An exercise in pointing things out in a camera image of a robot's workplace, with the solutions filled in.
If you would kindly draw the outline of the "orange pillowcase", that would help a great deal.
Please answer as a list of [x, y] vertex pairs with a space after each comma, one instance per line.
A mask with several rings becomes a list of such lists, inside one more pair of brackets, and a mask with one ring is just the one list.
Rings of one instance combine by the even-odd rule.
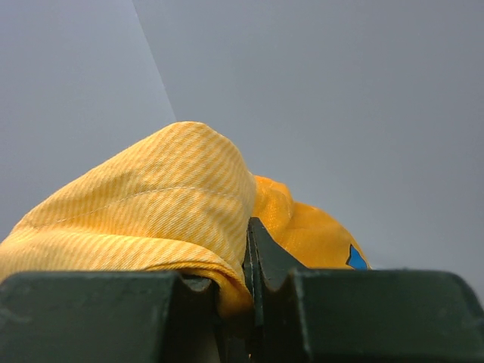
[[21, 271], [179, 270], [213, 279], [218, 310], [249, 311], [249, 220], [309, 268], [366, 270], [333, 217], [252, 174], [236, 146], [198, 122], [164, 127], [31, 209], [1, 244], [1, 276]]

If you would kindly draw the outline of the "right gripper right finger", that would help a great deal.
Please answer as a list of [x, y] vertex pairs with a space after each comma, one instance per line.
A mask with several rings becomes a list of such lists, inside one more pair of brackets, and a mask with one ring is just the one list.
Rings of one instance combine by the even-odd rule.
[[445, 271], [307, 268], [257, 218], [244, 273], [255, 303], [254, 362], [481, 362], [483, 309]]

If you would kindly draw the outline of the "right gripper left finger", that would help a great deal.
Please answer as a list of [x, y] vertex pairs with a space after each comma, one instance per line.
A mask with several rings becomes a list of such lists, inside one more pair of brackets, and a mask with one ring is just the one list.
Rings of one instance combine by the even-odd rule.
[[1, 285], [3, 362], [221, 362], [214, 284], [176, 272], [23, 272]]

